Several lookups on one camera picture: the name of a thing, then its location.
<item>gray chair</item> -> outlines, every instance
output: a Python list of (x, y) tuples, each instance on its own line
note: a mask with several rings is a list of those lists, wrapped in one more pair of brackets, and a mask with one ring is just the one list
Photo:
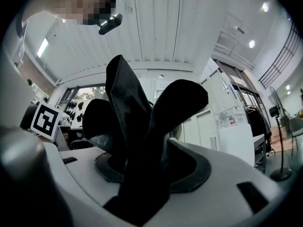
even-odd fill
[(300, 135), (303, 135), (303, 120), (299, 119), (297, 117), (291, 118), (289, 120), (289, 125), (290, 125), (291, 134), (292, 134), (292, 139), (295, 138), (295, 142), (296, 142), (297, 150), (298, 150), (299, 148), (298, 148), (297, 137)]

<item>brick wall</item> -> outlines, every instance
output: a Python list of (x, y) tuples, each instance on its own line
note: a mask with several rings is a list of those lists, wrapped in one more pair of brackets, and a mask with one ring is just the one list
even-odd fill
[(24, 53), (22, 61), (23, 64), (19, 67), (21, 76), (25, 80), (29, 78), (32, 79), (32, 81), (36, 83), (38, 87), (40, 87), (45, 93), (51, 96), (55, 87), (42, 75), (42, 73), (32, 63), (26, 53)]

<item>neck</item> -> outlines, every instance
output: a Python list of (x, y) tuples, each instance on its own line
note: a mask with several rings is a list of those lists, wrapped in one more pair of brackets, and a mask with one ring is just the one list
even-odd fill
[(22, 16), (22, 23), (26, 23), (30, 17), (37, 13), (48, 11), (49, 7), (49, 0), (28, 0)]

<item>fan base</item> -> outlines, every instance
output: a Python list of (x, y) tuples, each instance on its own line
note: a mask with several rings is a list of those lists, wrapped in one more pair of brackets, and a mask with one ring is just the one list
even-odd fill
[(269, 177), (276, 182), (280, 182), (286, 180), (291, 175), (292, 170), (290, 168), (283, 168), (282, 171), (281, 169), (273, 171)]

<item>cardboard box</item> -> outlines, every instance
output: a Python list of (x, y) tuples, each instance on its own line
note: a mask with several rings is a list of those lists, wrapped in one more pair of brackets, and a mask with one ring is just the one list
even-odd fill
[[(280, 135), (279, 135), (279, 129), (277, 126), (271, 127), (271, 143), (274, 144), (278, 141), (280, 141)], [(286, 133), (286, 128), (282, 127), (281, 128), (281, 134), (282, 134), (282, 140), (286, 140), (287, 138), (287, 133)]]
[[(271, 144), (271, 148), (274, 149), (275, 152), (282, 151), (281, 142), (277, 141), (276, 143)], [(292, 149), (292, 139), (291, 138), (283, 141), (283, 150), (289, 150), (289, 149)], [(297, 149), (295, 139), (294, 139), (294, 149)]]

